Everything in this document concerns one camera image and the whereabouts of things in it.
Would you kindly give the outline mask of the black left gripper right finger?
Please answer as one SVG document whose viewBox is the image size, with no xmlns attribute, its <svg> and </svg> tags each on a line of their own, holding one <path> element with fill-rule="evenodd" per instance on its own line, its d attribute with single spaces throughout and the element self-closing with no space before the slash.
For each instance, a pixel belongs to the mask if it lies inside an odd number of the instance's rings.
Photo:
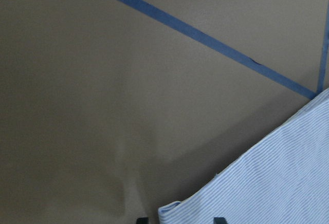
<svg viewBox="0 0 329 224">
<path fill-rule="evenodd" d="M 214 224 L 226 224 L 226 219 L 224 217 L 215 217 L 213 219 Z"/>
</svg>

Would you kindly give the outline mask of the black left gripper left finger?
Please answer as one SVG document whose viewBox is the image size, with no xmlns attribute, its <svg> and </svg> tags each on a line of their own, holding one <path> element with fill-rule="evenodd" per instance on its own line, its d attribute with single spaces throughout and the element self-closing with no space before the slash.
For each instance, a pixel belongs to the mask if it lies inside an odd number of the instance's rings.
<svg viewBox="0 0 329 224">
<path fill-rule="evenodd" d="M 139 217 L 136 219 L 136 224 L 149 224 L 148 217 Z"/>
</svg>

